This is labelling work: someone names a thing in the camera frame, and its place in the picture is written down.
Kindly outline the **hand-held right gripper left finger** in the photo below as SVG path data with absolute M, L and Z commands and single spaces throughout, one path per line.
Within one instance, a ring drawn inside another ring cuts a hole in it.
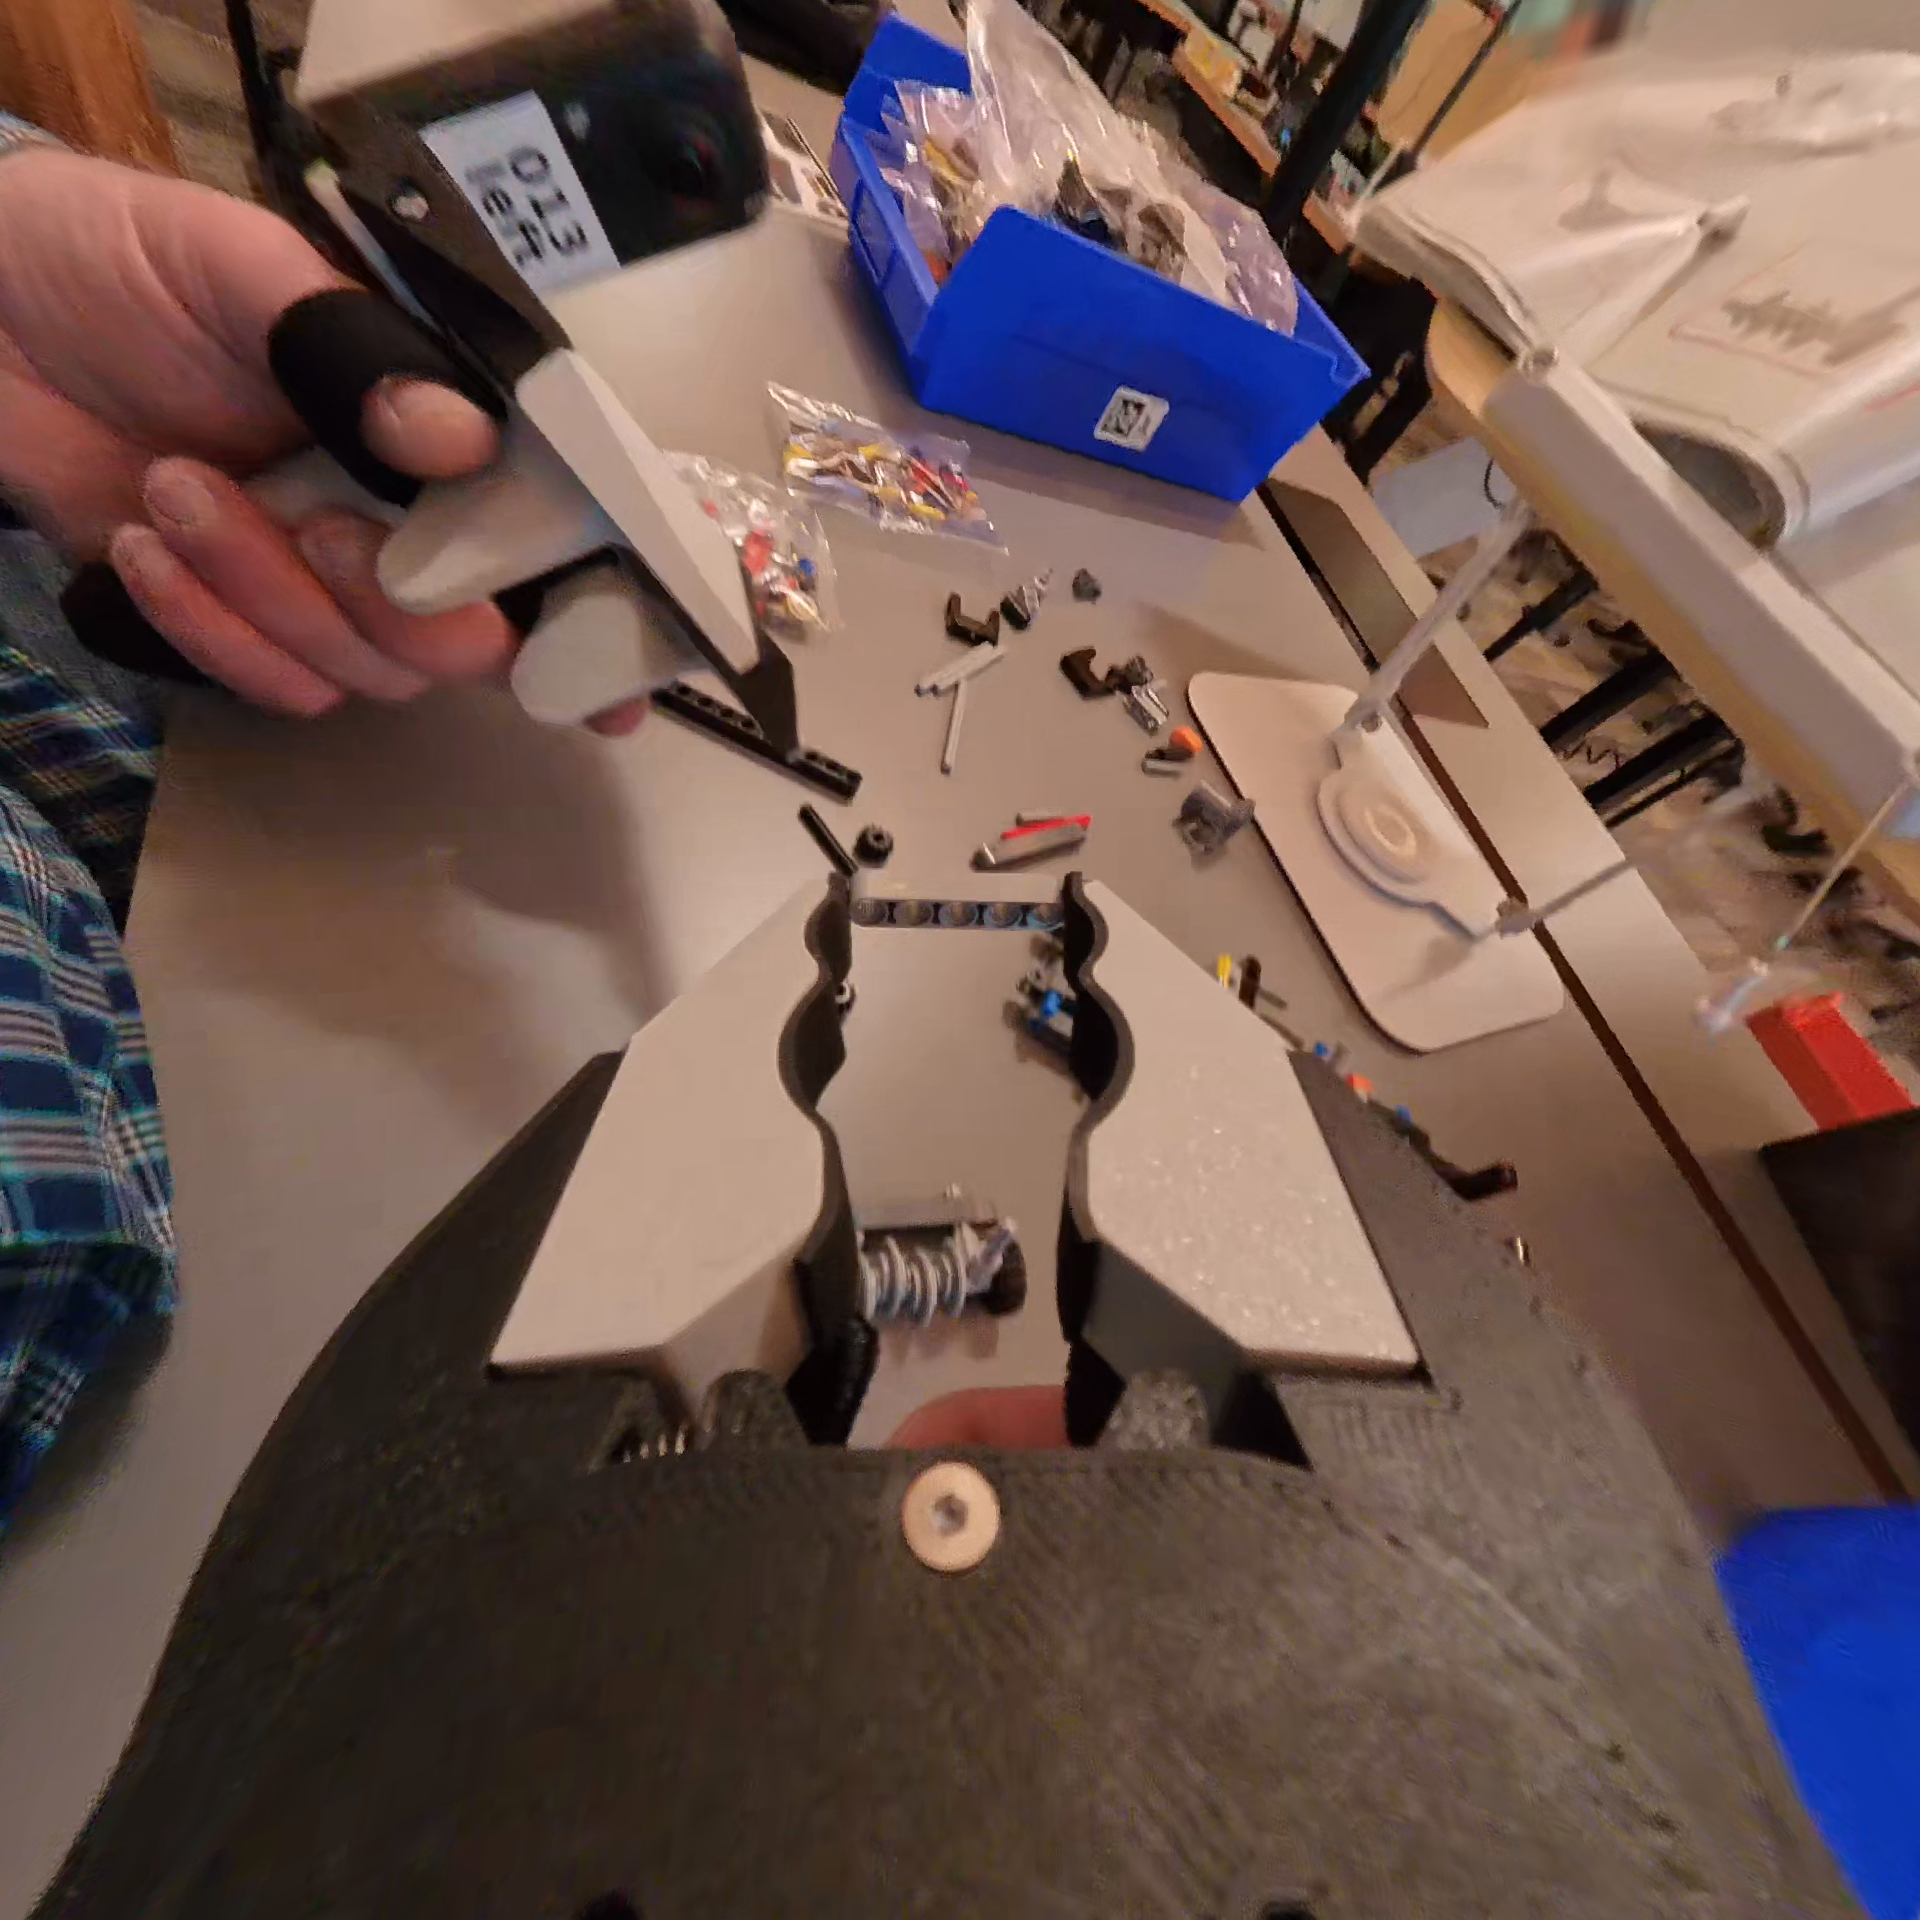
M 840 1446 L 872 1381 L 822 1096 L 848 1048 L 852 894 L 798 888 L 623 1046 L 490 1351 L 503 1375 L 632 1374 L 692 1414 L 733 1374 Z

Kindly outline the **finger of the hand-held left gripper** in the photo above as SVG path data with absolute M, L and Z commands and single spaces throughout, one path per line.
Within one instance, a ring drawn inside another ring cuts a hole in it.
M 519 382 L 517 403 L 705 655 L 735 676 L 754 672 L 761 637 L 738 553 L 610 383 L 578 352 L 550 352 Z
M 735 696 L 774 753 L 799 752 L 798 686 L 776 643 L 756 639 L 752 665 L 735 673 Z

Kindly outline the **long black lego beam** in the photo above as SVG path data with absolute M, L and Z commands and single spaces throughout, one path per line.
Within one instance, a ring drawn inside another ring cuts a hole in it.
M 860 792 L 861 772 L 852 766 L 809 747 L 782 752 L 745 710 L 680 678 L 661 686 L 650 709 L 832 799 L 852 803 Z

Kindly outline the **lego gearbox assembly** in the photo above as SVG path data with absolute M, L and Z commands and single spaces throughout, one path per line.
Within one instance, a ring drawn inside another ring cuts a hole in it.
M 954 1187 L 855 1228 L 857 1310 L 876 1328 L 927 1328 L 969 1311 L 1010 1317 L 1026 1300 L 1018 1228 Z

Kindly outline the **lego sticker sheet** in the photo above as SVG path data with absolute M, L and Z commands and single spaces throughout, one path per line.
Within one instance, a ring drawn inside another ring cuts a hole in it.
M 756 109 L 773 204 L 817 225 L 845 225 L 848 207 L 824 159 L 782 111 Z

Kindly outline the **clear bag of lego parts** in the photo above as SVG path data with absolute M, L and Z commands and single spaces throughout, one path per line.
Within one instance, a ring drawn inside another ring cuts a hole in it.
M 948 278 L 997 207 L 978 134 L 975 100 L 954 86 L 900 80 L 880 109 L 880 174 L 934 283 Z
M 952 253 L 1013 207 L 1270 331 L 1296 331 L 1298 280 L 1250 207 L 1109 102 L 1018 5 L 966 5 L 965 24 L 969 105 L 946 213 Z

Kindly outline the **person's right hand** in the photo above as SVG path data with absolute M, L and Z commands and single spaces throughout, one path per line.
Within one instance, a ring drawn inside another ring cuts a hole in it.
M 1066 1448 L 1065 1389 L 1053 1384 L 984 1384 L 943 1395 L 912 1411 L 889 1448 Z

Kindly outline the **small bag of red pins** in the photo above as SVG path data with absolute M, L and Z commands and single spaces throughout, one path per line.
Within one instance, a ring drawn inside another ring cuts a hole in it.
M 732 541 L 746 579 L 756 621 L 780 643 L 832 633 L 837 587 L 832 551 L 816 511 L 768 477 L 670 451 L 682 488 Z

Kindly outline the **small bag of yellow pins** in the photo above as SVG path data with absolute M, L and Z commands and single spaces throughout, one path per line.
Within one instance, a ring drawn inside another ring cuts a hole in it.
M 786 383 L 765 387 L 776 479 L 814 507 L 849 511 L 900 536 L 938 536 L 1006 553 L 975 488 L 970 444 L 925 428 L 894 429 Z

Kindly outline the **small blue parts bin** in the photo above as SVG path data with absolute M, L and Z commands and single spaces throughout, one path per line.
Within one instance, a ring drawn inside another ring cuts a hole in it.
M 887 313 L 889 329 L 903 342 L 900 350 L 909 352 L 938 285 L 908 229 L 898 195 L 880 171 L 881 109 L 898 105 L 900 83 L 969 93 L 969 54 L 903 12 L 889 12 L 842 95 L 829 177 L 848 209 L 855 263 Z

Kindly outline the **white book stand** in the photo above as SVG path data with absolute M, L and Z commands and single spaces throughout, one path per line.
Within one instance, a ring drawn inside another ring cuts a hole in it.
M 1582 540 L 1562 541 L 1583 559 L 1616 563 L 1618 600 L 1640 583 L 1766 715 L 1853 757 L 1872 807 L 1849 857 L 1914 839 L 1914 694 L 1708 504 L 1592 374 L 1598 356 L 1724 248 L 1740 217 L 1740 206 L 1710 209 L 1686 239 L 1646 253 L 1636 276 L 1608 263 L 1599 292 L 1553 326 L 1480 273 L 1500 321 L 1479 329 L 1503 339 L 1485 413 L 1521 457 L 1544 460 L 1546 479 L 1513 481 L 1466 559 L 1392 646 L 1375 646 L 1358 689 L 1222 673 L 1189 683 L 1208 744 L 1348 990 L 1405 1048 L 1448 1048 L 1556 1012 L 1562 990 L 1550 983 L 1541 925 L 1632 870 L 1618 862 L 1544 903 L 1520 903 L 1401 719 L 1409 673 L 1556 488 L 1588 518 Z

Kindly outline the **large blue parts bin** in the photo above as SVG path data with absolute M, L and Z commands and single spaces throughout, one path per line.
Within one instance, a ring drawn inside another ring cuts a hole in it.
M 930 412 L 1229 503 L 1364 373 L 1308 295 L 1277 331 L 1013 207 L 937 283 L 870 206 L 855 263 Z

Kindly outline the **red plastic block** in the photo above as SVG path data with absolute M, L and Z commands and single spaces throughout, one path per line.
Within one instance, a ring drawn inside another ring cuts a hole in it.
M 1914 1110 L 1903 1080 L 1834 991 L 1775 998 L 1744 1019 L 1820 1133 Z

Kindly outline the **person's plaid shirt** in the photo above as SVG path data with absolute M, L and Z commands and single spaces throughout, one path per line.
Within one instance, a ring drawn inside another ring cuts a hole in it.
M 65 564 L 2 536 L 2 1515 L 121 1334 L 175 1302 L 174 1172 L 125 947 L 158 775 L 146 692 L 85 665 Z

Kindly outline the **black metal pole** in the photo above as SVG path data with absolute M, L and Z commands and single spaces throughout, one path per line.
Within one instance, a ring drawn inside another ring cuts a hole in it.
M 1277 239 L 1288 239 L 1342 136 L 1352 128 L 1359 109 L 1399 59 L 1405 39 L 1418 27 L 1425 9 L 1425 1 L 1359 5 L 1346 49 L 1330 67 L 1269 185 L 1263 221 Z

